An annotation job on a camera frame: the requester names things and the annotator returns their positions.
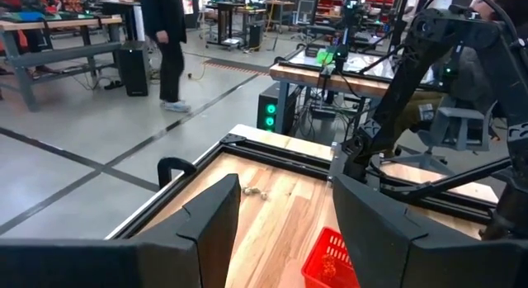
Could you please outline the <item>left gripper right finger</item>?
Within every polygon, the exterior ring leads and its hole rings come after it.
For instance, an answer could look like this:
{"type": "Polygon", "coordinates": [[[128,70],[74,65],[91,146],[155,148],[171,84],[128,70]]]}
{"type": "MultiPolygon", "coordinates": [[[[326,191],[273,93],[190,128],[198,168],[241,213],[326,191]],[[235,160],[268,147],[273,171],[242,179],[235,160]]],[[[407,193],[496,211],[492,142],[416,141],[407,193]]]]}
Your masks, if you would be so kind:
{"type": "Polygon", "coordinates": [[[405,204],[348,176],[334,178],[332,198],[361,288],[401,288],[410,244],[427,231],[405,204]]]}

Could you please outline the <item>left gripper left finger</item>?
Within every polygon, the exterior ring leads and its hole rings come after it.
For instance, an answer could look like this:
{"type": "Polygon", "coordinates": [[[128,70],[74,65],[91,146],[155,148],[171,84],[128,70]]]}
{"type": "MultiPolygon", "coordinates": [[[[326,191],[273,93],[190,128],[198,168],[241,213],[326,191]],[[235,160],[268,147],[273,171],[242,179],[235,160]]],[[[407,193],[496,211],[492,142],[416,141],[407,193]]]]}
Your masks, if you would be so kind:
{"type": "Polygon", "coordinates": [[[224,288],[240,201],[231,173],[139,233],[141,288],[224,288]]]}

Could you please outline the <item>red plastic basket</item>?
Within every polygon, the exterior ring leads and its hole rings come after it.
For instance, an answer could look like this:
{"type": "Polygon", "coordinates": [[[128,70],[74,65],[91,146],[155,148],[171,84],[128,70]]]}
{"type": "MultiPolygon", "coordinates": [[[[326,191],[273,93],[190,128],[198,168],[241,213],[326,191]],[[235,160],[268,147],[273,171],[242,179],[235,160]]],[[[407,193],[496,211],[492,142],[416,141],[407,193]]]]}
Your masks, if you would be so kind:
{"type": "Polygon", "coordinates": [[[342,235],[324,227],[301,268],[305,288],[360,288],[342,235]]]}

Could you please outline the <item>computer tower green fans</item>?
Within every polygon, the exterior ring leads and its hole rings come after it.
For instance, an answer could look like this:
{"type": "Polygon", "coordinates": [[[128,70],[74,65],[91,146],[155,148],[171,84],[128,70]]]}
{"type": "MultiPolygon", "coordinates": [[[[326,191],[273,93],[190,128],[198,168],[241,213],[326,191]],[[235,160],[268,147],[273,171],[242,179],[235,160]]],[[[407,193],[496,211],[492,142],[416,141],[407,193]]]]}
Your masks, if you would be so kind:
{"type": "MultiPolygon", "coordinates": [[[[269,88],[259,94],[257,103],[257,128],[270,132],[275,131],[277,102],[280,92],[280,84],[274,83],[269,88]]],[[[283,121],[282,133],[288,134],[295,120],[295,109],[299,89],[290,87],[285,104],[285,117],[283,121]]]]}

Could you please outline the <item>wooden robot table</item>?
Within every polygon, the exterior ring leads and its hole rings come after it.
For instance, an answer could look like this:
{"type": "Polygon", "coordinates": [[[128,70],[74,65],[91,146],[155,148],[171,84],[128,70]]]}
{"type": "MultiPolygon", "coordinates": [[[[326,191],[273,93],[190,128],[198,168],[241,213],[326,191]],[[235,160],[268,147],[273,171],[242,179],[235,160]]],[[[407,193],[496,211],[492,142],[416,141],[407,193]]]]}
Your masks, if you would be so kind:
{"type": "Polygon", "coordinates": [[[306,65],[290,62],[277,62],[269,68],[270,77],[280,84],[276,105],[274,131],[283,134],[285,105],[291,84],[309,88],[324,88],[332,92],[344,92],[358,97],[378,98],[387,91],[391,80],[388,78],[361,75],[356,73],[333,74],[324,82],[319,77],[320,68],[307,68],[306,65]]]}

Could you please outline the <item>black computer tower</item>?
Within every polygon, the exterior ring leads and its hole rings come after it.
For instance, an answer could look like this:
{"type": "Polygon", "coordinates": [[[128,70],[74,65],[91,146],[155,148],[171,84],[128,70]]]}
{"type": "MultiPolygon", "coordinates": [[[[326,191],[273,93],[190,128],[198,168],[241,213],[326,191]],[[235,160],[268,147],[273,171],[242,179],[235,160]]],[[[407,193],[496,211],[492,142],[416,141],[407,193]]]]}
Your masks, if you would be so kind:
{"type": "Polygon", "coordinates": [[[117,51],[121,82],[129,97],[149,94],[149,57],[145,41],[129,40],[117,51]]]}

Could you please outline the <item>person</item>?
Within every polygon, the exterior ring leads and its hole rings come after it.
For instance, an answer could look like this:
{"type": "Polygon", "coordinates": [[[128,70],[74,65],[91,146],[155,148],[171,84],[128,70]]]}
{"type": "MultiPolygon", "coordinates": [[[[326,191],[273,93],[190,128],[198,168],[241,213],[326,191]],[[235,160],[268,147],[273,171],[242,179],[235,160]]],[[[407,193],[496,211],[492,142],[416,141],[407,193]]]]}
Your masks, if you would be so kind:
{"type": "Polygon", "coordinates": [[[189,112],[180,98],[180,79],[185,68],[182,44],[187,42],[182,0],[140,0],[145,34],[159,48],[162,106],[169,111],[189,112]]]}
{"type": "MultiPolygon", "coordinates": [[[[512,25],[519,36],[528,36],[528,0],[491,0],[509,16],[512,25]]],[[[458,73],[454,82],[448,87],[449,96],[462,102],[463,107],[476,111],[486,111],[493,102],[500,103],[507,111],[513,111],[516,116],[528,116],[528,88],[513,92],[509,87],[493,87],[494,81],[503,76],[491,77],[483,69],[478,52],[473,48],[462,49],[458,73]]],[[[438,92],[418,92],[412,95],[402,113],[395,119],[391,147],[385,155],[394,155],[395,143],[401,134],[424,121],[432,118],[432,114],[444,98],[438,92]]]]}

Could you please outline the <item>grey workbench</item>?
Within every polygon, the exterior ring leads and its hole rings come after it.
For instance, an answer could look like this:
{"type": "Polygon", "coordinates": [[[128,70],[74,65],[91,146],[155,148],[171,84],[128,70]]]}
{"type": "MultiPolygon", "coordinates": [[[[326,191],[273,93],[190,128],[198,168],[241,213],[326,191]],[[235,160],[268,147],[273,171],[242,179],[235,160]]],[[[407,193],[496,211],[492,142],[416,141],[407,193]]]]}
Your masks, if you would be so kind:
{"type": "Polygon", "coordinates": [[[61,78],[69,78],[81,73],[89,73],[92,81],[98,84],[98,74],[104,68],[117,68],[117,51],[121,47],[119,24],[122,22],[119,16],[109,17],[84,17],[75,20],[57,19],[47,21],[12,22],[0,21],[0,44],[7,57],[7,62],[14,69],[16,86],[0,83],[1,89],[9,89],[21,95],[29,111],[39,110],[32,87],[38,83],[47,83],[61,78]],[[108,30],[109,40],[105,43],[93,44],[90,39],[90,28],[105,26],[108,30]],[[19,31],[28,30],[51,30],[55,28],[77,27],[80,29],[82,45],[66,49],[44,50],[39,53],[21,54],[17,47],[15,34],[19,31]],[[63,68],[57,73],[44,73],[33,77],[27,73],[28,68],[37,65],[56,64],[74,59],[84,58],[85,64],[78,64],[72,68],[63,68]]]}

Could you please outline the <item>black frame clamp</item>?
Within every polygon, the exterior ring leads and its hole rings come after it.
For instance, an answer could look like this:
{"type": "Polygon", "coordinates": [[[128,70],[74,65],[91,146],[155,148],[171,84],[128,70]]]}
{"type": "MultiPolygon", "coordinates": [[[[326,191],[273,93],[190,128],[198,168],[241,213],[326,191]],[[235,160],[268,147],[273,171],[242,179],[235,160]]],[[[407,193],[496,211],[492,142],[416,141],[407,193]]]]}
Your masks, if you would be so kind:
{"type": "Polygon", "coordinates": [[[158,185],[160,189],[164,188],[173,179],[173,170],[182,171],[186,175],[191,175],[197,171],[197,167],[182,158],[161,158],[157,164],[158,185]]]}

